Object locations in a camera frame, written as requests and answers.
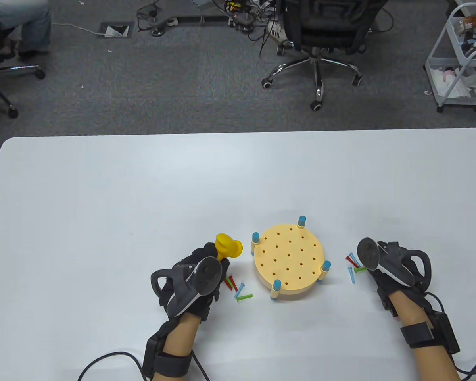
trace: yellow pegboard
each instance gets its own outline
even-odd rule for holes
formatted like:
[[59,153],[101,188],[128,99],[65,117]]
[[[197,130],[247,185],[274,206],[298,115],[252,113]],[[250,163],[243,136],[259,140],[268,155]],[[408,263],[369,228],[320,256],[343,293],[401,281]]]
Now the yellow pegboard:
[[[323,247],[309,230],[299,225],[277,225],[264,232],[258,243],[252,242],[254,264],[259,279],[278,294],[299,294],[308,290],[326,271]],[[280,290],[274,282],[280,281]]]

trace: black cable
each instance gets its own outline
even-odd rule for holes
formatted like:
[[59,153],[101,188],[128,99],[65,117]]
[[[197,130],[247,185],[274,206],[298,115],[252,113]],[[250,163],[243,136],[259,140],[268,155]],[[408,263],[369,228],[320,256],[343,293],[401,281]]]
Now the black cable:
[[[108,357],[111,357],[111,356],[127,356],[127,357],[130,357],[131,359],[134,360],[134,362],[136,363],[136,365],[138,366],[138,369],[140,370],[141,372],[141,363],[138,361],[138,359],[133,355],[133,354],[130,354],[129,352],[122,352],[122,351],[119,351],[119,352],[111,352],[111,353],[108,353],[108,354],[105,354],[104,356],[100,356],[98,358],[96,358],[95,360],[93,360],[91,363],[89,363],[86,368],[83,369],[83,371],[81,372],[80,376],[78,377],[78,381],[81,381],[81,379],[83,378],[84,374],[92,367],[92,365],[94,365],[95,363],[98,363],[99,361],[101,360],[104,360]],[[141,375],[142,379],[144,381],[148,381],[146,379],[146,377],[144,377],[143,375]]]
[[441,302],[441,299],[439,299],[438,297],[436,297],[436,296],[435,296],[434,294],[432,294],[431,292],[425,292],[425,294],[424,294],[423,296],[427,296],[427,295],[432,296],[432,298],[434,298],[434,299],[437,301],[437,303],[439,303],[439,306],[441,307],[441,312],[446,313],[446,312],[444,311],[444,306],[443,306],[443,302]]
[[192,358],[194,359],[194,361],[198,365],[198,368],[200,369],[201,373],[203,374],[203,377],[205,378],[205,380],[210,381],[210,379],[208,378],[208,375],[206,374],[205,370],[203,369],[203,367],[202,367],[200,361],[198,360],[198,358],[196,357],[196,354],[194,353],[194,351],[192,351]]
[[381,11],[385,11],[386,14],[388,16],[390,16],[390,18],[392,19],[392,25],[390,25],[390,27],[388,29],[384,29],[384,30],[381,30],[381,29],[378,29],[376,31],[372,30],[372,33],[385,33],[387,31],[390,31],[393,29],[393,26],[395,25],[395,18],[393,17],[393,15],[388,11],[388,9],[385,9],[385,8],[381,8]]
[[[152,29],[152,27],[146,27],[146,28],[140,27],[140,20],[149,20],[149,19],[154,18],[155,16],[157,16],[157,12],[158,12],[157,2],[159,2],[159,1],[160,0],[154,0],[154,1],[152,1],[151,4],[147,4],[144,7],[139,8],[136,11],[136,20],[138,22],[138,31],[149,31],[150,29]],[[144,8],[148,8],[148,7],[154,7],[153,11],[151,11],[151,12],[154,12],[155,16],[152,16],[151,12],[149,12],[149,13],[142,13],[141,12]]]
[[261,53],[262,53],[262,51],[263,51],[263,48],[265,47],[265,44],[266,44],[267,41],[268,41],[268,38],[269,38],[269,36],[270,36],[270,33],[271,33],[271,31],[273,30],[273,26],[275,25],[276,2],[275,2],[275,5],[274,5],[274,10],[273,10],[273,13],[272,13],[272,14],[274,15],[274,19],[271,20],[271,28],[270,28],[270,30],[269,30],[268,33],[266,33],[268,27],[265,27],[265,33],[264,33],[263,36],[262,36],[263,40],[261,41],[261,49],[259,50],[259,56],[261,56]]
[[[192,358],[194,359],[194,361],[196,362],[196,364],[198,365],[198,368],[200,369],[203,377],[205,378],[206,381],[211,381],[207,375],[207,373],[205,372],[205,370],[203,369],[203,366],[201,365],[200,361],[198,360],[198,358],[196,357],[196,354],[194,353],[194,351],[192,351]],[[83,378],[84,374],[93,366],[95,365],[96,363],[98,363],[99,361],[101,360],[104,360],[104,359],[107,359],[108,357],[113,357],[113,356],[127,356],[127,357],[130,357],[131,359],[134,360],[134,362],[136,363],[136,365],[138,366],[138,369],[140,370],[140,373],[141,373],[141,363],[139,362],[139,360],[133,355],[133,354],[130,354],[129,352],[122,352],[122,351],[118,351],[118,352],[111,352],[111,353],[108,353],[108,354],[104,354],[103,356],[100,356],[98,358],[96,358],[95,360],[93,360],[91,363],[89,363],[84,369],[83,371],[80,373],[79,377],[78,377],[78,381],[81,381],[81,379]],[[142,374],[141,374],[141,377],[143,379],[143,381],[148,381],[146,377],[144,377]]]
[[252,42],[259,41],[259,40],[260,40],[261,38],[263,38],[263,36],[266,34],[266,31],[263,31],[263,34],[262,34],[261,36],[259,36],[258,38],[252,39],[252,38],[250,38],[250,33],[251,33],[251,32],[252,32],[252,31],[249,31],[249,32],[247,33],[247,37],[248,37],[249,40],[251,40]]
[[[434,298],[437,301],[437,303],[439,303],[439,306],[441,307],[441,312],[446,313],[444,311],[444,306],[443,306],[443,302],[441,302],[441,299],[439,299],[435,294],[432,294],[431,292],[425,292],[423,294],[423,296],[427,296],[427,295],[432,296],[432,298]],[[461,370],[459,367],[456,366],[455,361],[453,359],[453,356],[450,355],[450,359],[453,363],[453,366],[457,370],[457,372],[467,375],[467,377],[462,379],[462,381],[468,381],[472,376],[474,376],[476,374],[476,363],[474,364],[474,366],[472,367],[472,369],[470,371],[467,371],[467,370]]]

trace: person's leg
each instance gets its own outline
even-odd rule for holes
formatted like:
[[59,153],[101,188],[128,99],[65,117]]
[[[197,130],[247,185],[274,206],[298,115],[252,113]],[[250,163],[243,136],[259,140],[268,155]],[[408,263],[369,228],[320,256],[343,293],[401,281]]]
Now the person's leg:
[[22,25],[20,52],[47,51],[51,38],[48,0],[0,0],[3,29]]

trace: glove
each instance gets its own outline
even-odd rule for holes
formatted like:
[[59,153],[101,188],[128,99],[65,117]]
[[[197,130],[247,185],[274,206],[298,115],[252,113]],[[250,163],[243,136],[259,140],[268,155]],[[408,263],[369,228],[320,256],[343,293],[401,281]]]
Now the glove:
[[[385,243],[382,241],[377,242],[378,245],[381,247],[387,247],[390,249],[390,245],[398,245],[396,242],[392,243]],[[402,291],[409,299],[414,301],[417,305],[419,305],[421,308],[423,308],[428,314],[433,311],[432,306],[430,303],[425,299],[425,292],[428,288],[428,285],[430,284],[430,280],[426,280],[425,277],[421,275],[421,273],[418,270],[418,267],[416,266],[416,263],[411,259],[411,258],[403,258],[402,260],[402,265],[405,266],[413,275],[415,279],[415,284],[412,287],[407,287],[405,285],[402,285],[398,283],[395,279],[392,277],[388,276],[387,274],[381,272],[381,270],[374,270],[374,271],[369,271],[369,273],[372,275],[372,278],[374,278],[374,281],[376,282],[378,288],[377,288],[377,293],[379,297],[381,298],[381,302],[383,303],[383,307],[385,310],[390,310],[394,316],[398,316],[396,313],[396,310],[392,304],[392,302],[389,299],[389,296],[393,294],[396,291]]]
[[[205,247],[200,247],[195,249],[191,255],[187,258],[182,259],[178,264],[185,264],[185,265],[196,265],[198,264],[203,258],[207,256],[217,257],[217,249],[215,248],[215,243],[207,243]],[[219,299],[219,287],[220,283],[227,278],[227,269],[229,268],[229,260],[224,258],[220,261],[220,265],[222,266],[222,275],[220,277],[219,285],[215,288],[214,292],[208,294],[207,296],[200,296],[194,303],[192,303],[189,308],[187,308],[186,312],[190,312],[193,315],[199,316],[202,321],[206,321],[209,313],[209,306],[215,298],[216,301]],[[167,278],[166,284],[162,288],[162,292],[159,298],[159,304],[166,309],[167,303],[173,295],[173,280]]]

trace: forearm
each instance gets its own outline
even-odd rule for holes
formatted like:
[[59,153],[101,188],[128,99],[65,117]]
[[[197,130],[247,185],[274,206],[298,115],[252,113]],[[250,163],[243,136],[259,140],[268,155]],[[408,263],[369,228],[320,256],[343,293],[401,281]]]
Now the forearm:
[[[402,291],[394,292],[389,296],[395,307],[398,317],[403,325],[423,323],[430,319],[427,314],[414,301],[409,299]],[[427,346],[413,350],[414,358],[418,365],[421,381],[460,381],[451,359],[442,345]]]
[[[174,356],[186,357],[192,352],[194,339],[200,326],[201,318],[186,312],[180,324],[166,338],[163,352]],[[171,378],[155,373],[152,381],[183,381],[185,377]]]

